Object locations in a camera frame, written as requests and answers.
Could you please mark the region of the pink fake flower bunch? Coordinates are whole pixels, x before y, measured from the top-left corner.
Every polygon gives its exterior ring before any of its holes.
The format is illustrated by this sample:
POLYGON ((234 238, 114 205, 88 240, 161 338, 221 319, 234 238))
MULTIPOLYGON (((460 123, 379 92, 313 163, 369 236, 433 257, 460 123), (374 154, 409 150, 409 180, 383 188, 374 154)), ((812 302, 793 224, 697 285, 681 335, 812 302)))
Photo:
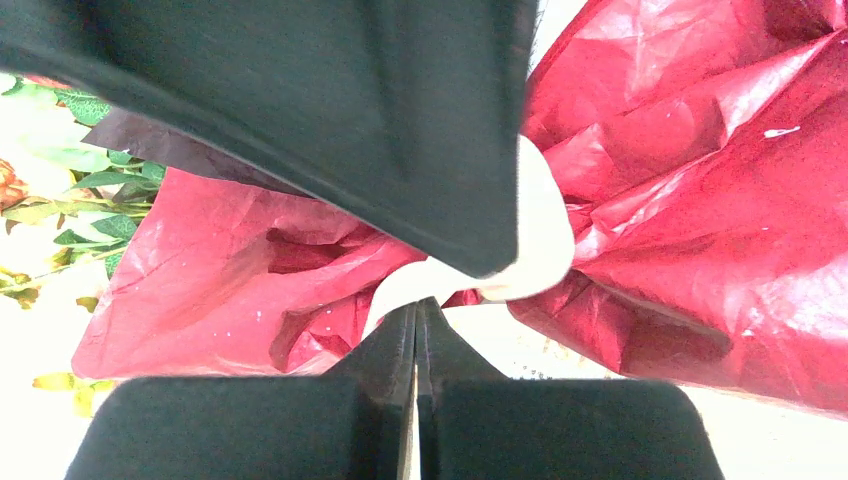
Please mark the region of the pink fake flower bunch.
POLYGON ((1 75, 1 294, 23 310, 78 264, 112 275, 153 206, 165 166, 83 140, 111 110, 49 79, 1 75))

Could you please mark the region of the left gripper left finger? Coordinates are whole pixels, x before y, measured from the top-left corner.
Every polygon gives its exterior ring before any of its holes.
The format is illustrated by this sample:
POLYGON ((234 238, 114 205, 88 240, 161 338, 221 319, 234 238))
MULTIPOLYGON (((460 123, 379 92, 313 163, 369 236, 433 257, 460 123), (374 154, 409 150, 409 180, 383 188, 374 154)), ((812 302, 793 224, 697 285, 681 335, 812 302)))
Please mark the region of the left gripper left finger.
POLYGON ((70 479, 405 479, 414 305, 327 372, 145 377, 102 404, 70 479))

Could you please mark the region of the cream ribbon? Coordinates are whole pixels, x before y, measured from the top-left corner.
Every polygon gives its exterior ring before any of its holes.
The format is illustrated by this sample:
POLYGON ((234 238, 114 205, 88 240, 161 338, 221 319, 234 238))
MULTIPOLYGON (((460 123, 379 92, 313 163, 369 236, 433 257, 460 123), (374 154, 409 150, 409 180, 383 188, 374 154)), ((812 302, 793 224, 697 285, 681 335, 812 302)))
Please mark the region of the cream ribbon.
POLYGON ((523 135, 517 142, 516 260, 504 270, 477 279, 429 257, 402 266, 376 289, 362 336, 389 312, 433 297, 439 305, 458 291, 476 290, 488 301, 523 299, 548 290, 568 273, 575 236, 564 199, 539 149, 523 135))

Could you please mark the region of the dark red wrapping paper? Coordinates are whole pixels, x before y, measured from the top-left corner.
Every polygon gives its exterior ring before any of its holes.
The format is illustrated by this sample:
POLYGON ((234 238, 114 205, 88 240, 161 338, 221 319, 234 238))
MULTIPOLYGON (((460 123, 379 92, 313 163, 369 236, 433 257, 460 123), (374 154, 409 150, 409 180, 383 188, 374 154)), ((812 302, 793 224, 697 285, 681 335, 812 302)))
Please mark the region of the dark red wrapping paper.
MULTIPOLYGON (((576 256, 514 317, 619 374, 845 415, 846 3, 589 1, 529 83, 576 256)), ((420 257, 321 201, 173 169, 72 369, 319 373, 420 257)))

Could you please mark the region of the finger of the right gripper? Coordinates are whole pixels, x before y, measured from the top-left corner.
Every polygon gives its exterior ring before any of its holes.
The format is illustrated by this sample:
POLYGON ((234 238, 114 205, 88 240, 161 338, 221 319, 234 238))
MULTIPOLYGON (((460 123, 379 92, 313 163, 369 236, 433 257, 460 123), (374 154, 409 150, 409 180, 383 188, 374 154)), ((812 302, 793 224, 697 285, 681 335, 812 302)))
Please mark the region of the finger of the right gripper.
POLYGON ((216 147, 476 278, 518 255, 533 1, 5 1, 1 66, 216 147))

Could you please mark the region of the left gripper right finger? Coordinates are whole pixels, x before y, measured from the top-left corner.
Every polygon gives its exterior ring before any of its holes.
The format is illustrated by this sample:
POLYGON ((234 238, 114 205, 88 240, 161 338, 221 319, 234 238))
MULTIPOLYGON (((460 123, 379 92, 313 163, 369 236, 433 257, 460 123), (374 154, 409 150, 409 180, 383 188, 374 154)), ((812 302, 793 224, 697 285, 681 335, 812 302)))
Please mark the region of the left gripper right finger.
POLYGON ((515 380, 415 307, 425 479, 719 479, 689 397, 642 380, 515 380))

